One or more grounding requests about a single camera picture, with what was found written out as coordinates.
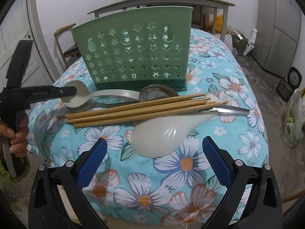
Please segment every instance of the screw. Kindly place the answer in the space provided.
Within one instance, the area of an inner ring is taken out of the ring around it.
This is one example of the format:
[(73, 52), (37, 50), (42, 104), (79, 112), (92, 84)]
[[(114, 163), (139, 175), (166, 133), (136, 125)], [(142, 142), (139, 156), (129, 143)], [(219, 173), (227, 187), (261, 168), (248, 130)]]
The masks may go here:
[(265, 164), (264, 167), (265, 167), (265, 169), (267, 169), (267, 170), (271, 170), (271, 165), (270, 165), (270, 164)]
[(72, 167), (74, 165), (74, 162), (73, 161), (68, 161), (66, 162), (66, 166), (67, 167)]
[(237, 166), (243, 166), (244, 163), (241, 160), (237, 159), (237, 160), (235, 160), (235, 164)]
[(44, 170), (45, 169), (45, 165), (44, 164), (40, 165), (38, 169), (39, 170)]

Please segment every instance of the white plastic spoon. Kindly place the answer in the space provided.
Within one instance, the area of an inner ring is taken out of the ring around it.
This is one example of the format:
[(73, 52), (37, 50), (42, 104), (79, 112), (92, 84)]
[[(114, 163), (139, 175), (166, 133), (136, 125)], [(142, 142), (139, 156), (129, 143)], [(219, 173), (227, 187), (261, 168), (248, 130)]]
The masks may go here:
[(94, 93), (91, 93), (87, 88), (86, 84), (81, 81), (75, 80), (68, 82), (65, 87), (75, 86), (77, 93), (75, 96), (62, 97), (61, 100), (67, 107), (77, 108), (85, 104), (88, 100), (94, 96), (109, 95), (109, 96), (121, 96), (132, 98), (135, 100), (139, 99), (140, 92), (133, 90), (124, 90), (124, 89), (106, 89), (99, 90)]
[(204, 111), (144, 121), (132, 130), (132, 148), (143, 157), (163, 157), (183, 144), (192, 130), (221, 113)]

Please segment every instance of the blue tablecloth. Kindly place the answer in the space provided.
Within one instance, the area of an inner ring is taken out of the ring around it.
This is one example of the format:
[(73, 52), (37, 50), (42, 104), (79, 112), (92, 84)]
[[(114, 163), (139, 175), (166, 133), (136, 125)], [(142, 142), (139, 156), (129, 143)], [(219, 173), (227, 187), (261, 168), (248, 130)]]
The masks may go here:
[[(54, 85), (72, 80), (81, 80), (91, 92), (96, 90), (82, 58)], [(28, 150), (42, 155), (51, 167), (61, 166), (102, 137), (108, 153), (91, 184), (83, 189), (97, 212), (150, 225), (204, 222), (226, 188), (202, 152), (202, 139), (210, 135), (234, 159), (258, 167), (268, 161), (268, 143), (260, 109), (241, 67), (227, 46), (209, 33), (192, 29), (187, 83), (187, 91), (180, 95), (207, 92), (212, 100), (250, 109), (250, 114), (218, 116), (193, 130), (172, 154), (151, 159), (133, 151), (132, 124), (74, 129), (56, 118), (68, 109), (54, 99), (38, 103), (31, 113)], [(124, 100), (103, 98), (103, 102)], [(239, 219), (249, 191), (248, 187), (232, 222)]]

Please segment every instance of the wooden table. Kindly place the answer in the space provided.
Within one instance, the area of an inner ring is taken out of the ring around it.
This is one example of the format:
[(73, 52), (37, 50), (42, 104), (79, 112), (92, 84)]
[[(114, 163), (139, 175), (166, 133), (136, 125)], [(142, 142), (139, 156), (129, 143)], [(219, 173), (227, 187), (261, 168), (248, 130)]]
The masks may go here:
[(213, 30), (212, 34), (215, 34), (216, 29), (216, 17), (217, 17), (217, 9), (223, 9), (223, 22), (222, 22), (222, 32), (220, 36), (220, 40), (225, 40), (225, 32), (227, 27), (228, 20), (228, 9), (230, 6), (235, 6), (233, 3), (228, 3), (221, 0), (126, 0), (117, 3), (110, 4), (105, 7), (98, 8), (89, 12), (88, 14), (93, 14), (95, 18), (98, 18), (101, 14), (111, 12), (119, 9), (126, 9), (128, 7), (137, 7), (143, 5), (172, 5), (172, 6), (208, 6), (214, 8), (214, 18), (213, 18)]

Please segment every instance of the gourd-shaped cutout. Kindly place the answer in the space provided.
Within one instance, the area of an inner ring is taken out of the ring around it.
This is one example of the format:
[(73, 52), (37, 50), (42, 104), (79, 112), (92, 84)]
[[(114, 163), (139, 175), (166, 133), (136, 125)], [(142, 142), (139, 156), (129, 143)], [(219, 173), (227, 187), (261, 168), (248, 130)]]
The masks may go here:
[(121, 36), (121, 43), (123, 45), (129, 45), (132, 43), (132, 36), (129, 34), (128, 29), (123, 28), (122, 31), (122, 36)]
[(96, 43), (93, 42), (92, 38), (88, 38), (88, 49), (89, 51), (95, 52), (96, 51)]
[(167, 25), (164, 27), (164, 32), (162, 33), (162, 39), (165, 42), (171, 42), (173, 41), (173, 38), (175, 37), (175, 35), (173, 34), (172, 30), (171, 30), (171, 25)]

